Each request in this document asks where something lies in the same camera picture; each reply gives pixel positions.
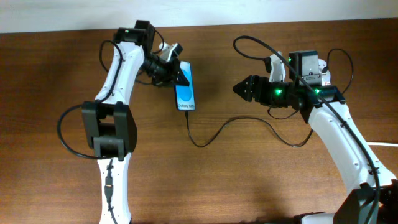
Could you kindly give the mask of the blue Samsung Galaxy smartphone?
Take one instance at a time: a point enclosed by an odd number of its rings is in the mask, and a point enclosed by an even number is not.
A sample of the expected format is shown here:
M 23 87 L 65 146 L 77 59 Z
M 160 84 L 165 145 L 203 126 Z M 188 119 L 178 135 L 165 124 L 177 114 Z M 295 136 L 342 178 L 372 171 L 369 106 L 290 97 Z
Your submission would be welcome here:
M 176 107 L 181 111 L 195 110 L 195 95 L 193 91 L 192 68 L 189 62 L 182 61 L 180 68 L 189 81 L 189 86 L 175 86 Z

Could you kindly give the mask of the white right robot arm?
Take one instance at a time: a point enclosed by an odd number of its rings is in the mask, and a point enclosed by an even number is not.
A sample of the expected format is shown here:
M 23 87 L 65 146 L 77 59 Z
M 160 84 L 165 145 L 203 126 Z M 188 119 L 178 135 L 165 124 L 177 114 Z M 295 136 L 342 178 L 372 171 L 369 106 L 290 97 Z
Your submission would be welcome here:
M 279 54 L 265 58 L 269 77 L 250 75 L 233 91 L 271 108 L 291 106 L 328 149 L 347 198 L 335 213 L 296 215 L 294 223 L 397 223 L 397 177 L 372 152 L 355 126 L 345 98 L 327 84 L 328 72 L 315 50 L 289 53 L 290 83 Z

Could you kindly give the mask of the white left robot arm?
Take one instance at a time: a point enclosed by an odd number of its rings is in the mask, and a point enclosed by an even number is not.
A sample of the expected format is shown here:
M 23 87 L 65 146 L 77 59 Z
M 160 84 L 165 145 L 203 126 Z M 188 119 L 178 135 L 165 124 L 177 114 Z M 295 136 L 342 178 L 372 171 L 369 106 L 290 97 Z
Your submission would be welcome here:
M 130 99 L 139 71 L 156 87 L 189 86 L 192 81 L 181 68 L 179 44 L 162 54 L 152 51 L 155 27 L 138 20 L 133 28 L 113 35 L 114 56 L 106 81 L 94 101 L 81 107 L 88 146 L 94 151 L 101 174 L 100 223 L 131 223 L 128 203 L 128 168 L 137 144 L 137 126 Z

